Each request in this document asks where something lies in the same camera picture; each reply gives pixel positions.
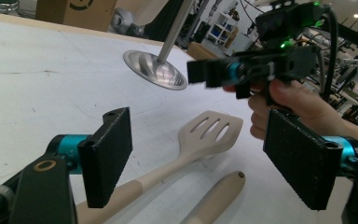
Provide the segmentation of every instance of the white table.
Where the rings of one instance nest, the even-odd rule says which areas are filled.
[[[158,54],[160,44],[0,15],[0,184],[42,155],[55,135],[94,133],[102,114],[129,106],[133,152],[118,184],[125,183],[176,158],[178,130],[214,110],[244,119],[236,145],[190,164],[107,223],[179,223],[236,170],[246,174],[245,188],[217,223],[341,223],[348,180],[337,180],[327,211],[310,211],[249,134],[246,101],[203,84],[170,91],[149,83],[124,63],[129,49]],[[168,58],[183,74],[189,60],[179,49]],[[71,181],[76,203],[83,202],[81,176]]]

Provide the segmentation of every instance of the spatula handle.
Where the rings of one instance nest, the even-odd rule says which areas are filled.
[[[88,208],[87,201],[80,203],[76,206],[78,223],[102,224],[142,194],[142,184],[135,179],[115,188],[109,203],[102,209]]]
[[[159,182],[174,174],[194,159],[181,157],[171,161],[146,175],[140,176],[113,191],[109,203],[104,208],[88,208],[87,202],[76,206],[79,224],[104,223],[110,217],[121,211],[127,205],[135,201]]]
[[[182,224],[214,223],[237,198],[245,185],[245,175],[236,171],[219,180],[183,220]]]

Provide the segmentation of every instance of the human hand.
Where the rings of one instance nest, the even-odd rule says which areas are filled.
[[[251,134],[264,139],[269,117],[269,107],[266,103],[265,93],[260,85],[253,89],[261,92],[251,96],[248,104],[254,113],[251,117],[253,123]],[[269,84],[269,94],[274,102],[273,108],[289,108],[301,118],[301,122],[319,135],[347,135],[346,124],[338,112],[318,95],[301,85],[297,81],[285,84],[274,79]]]

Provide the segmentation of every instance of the slotted spatula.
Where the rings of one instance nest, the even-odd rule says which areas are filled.
[[[198,115],[179,131],[180,153],[174,161],[115,188],[109,203],[102,209],[88,208],[87,202],[78,204],[78,222],[104,223],[185,165],[201,157],[229,150],[240,134],[242,123],[242,119],[214,111]]]

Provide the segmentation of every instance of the spatula head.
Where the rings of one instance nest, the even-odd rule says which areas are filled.
[[[237,141],[242,124],[240,118],[205,111],[179,131],[180,154],[200,158],[227,151]]]

